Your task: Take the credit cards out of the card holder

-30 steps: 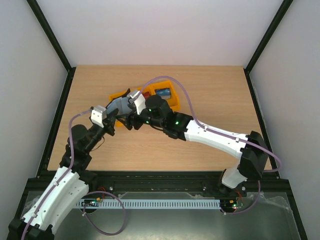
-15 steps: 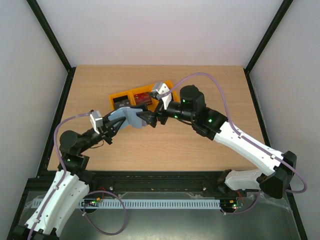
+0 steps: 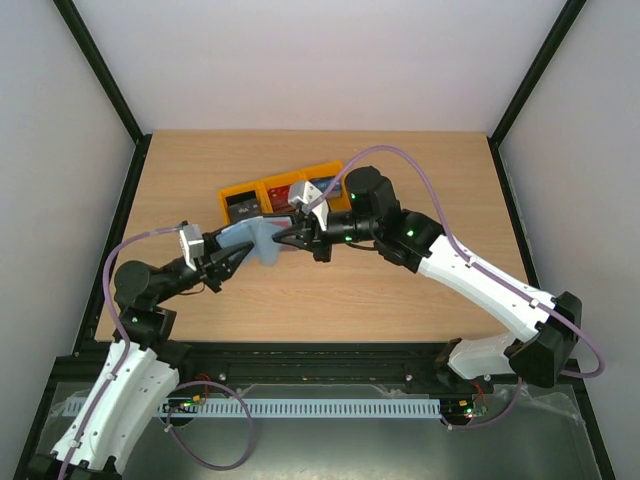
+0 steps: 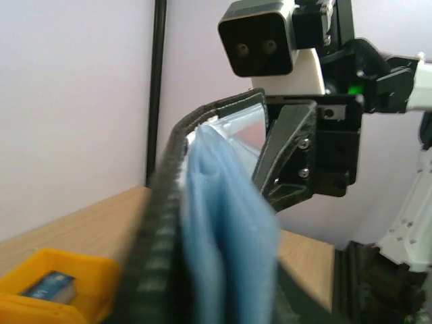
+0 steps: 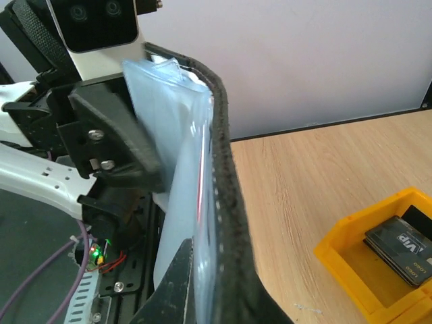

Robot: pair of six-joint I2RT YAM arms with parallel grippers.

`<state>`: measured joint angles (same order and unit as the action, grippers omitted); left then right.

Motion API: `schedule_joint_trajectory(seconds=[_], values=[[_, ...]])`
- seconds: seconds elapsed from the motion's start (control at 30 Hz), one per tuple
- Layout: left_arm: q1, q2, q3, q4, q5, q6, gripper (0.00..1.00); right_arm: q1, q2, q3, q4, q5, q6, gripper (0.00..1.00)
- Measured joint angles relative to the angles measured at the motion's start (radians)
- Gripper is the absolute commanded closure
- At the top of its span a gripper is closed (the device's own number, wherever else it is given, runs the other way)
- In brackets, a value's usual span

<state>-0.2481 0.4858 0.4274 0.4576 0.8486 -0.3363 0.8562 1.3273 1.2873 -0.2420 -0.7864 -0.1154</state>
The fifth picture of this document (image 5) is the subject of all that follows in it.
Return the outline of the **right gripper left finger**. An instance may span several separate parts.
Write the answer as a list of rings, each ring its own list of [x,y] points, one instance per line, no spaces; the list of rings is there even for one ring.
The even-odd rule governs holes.
[[[182,242],[152,296],[133,317],[137,324],[194,322],[192,240]]]

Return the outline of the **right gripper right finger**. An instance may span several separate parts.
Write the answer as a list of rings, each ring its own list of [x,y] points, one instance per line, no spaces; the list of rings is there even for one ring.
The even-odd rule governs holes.
[[[259,324],[292,324],[264,287],[253,261],[242,264],[242,322]]]

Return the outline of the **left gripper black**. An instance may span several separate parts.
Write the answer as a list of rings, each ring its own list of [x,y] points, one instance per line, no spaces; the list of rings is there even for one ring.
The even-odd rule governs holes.
[[[122,76],[52,88],[6,112],[36,148],[71,158],[84,178],[114,188],[163,192],[162,162],[140,127]]]

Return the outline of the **black VIP card stack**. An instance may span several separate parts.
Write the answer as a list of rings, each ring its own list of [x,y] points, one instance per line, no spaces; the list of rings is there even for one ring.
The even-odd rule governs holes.
[[[363,242],[408,285],[431,278],[431,219],[417,207],[370,229]]]

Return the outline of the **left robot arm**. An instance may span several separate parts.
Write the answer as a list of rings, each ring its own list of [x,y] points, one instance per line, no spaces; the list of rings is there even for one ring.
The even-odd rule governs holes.
[[[125,59],[146,60],[138,17],[159,1],[10,1],[1,29],[36,70],[1,87],[1,188],[51,205],[119,249],[142,196],[164,191]]]

